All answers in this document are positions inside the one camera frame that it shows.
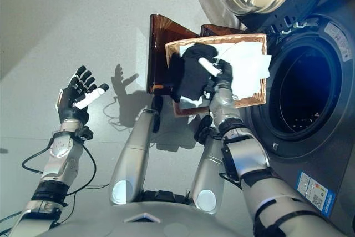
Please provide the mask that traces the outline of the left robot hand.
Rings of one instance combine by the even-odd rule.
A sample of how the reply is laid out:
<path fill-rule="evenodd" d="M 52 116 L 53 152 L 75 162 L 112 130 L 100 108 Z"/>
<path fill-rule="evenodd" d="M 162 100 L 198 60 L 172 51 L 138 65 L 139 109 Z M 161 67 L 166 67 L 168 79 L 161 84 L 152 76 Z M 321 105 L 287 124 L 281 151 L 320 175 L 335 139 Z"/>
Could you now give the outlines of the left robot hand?
<path fill-rule="evenodd" d="M 82 65 L 61 89 L 56 102 L 60 123 L 77 120 L 85 125 L 89 120 L 88 106 L 108 91 L 106 83 L 97 86 L 92 72 Z"/>

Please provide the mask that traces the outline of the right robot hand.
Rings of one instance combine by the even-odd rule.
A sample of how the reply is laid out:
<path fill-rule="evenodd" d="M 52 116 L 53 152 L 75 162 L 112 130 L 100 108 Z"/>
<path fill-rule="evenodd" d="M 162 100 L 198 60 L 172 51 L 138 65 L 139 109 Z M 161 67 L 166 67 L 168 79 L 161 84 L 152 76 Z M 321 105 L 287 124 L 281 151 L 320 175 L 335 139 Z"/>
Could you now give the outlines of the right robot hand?
<path fill-rule="evenodd" d="M 208 59 L 201 57 L 197 62 L 209 73 L 209 75 L 215 77 L 217 82 L 232 83 L 232 66 L 225 60 L 214 58 L 211 62 Z"/>

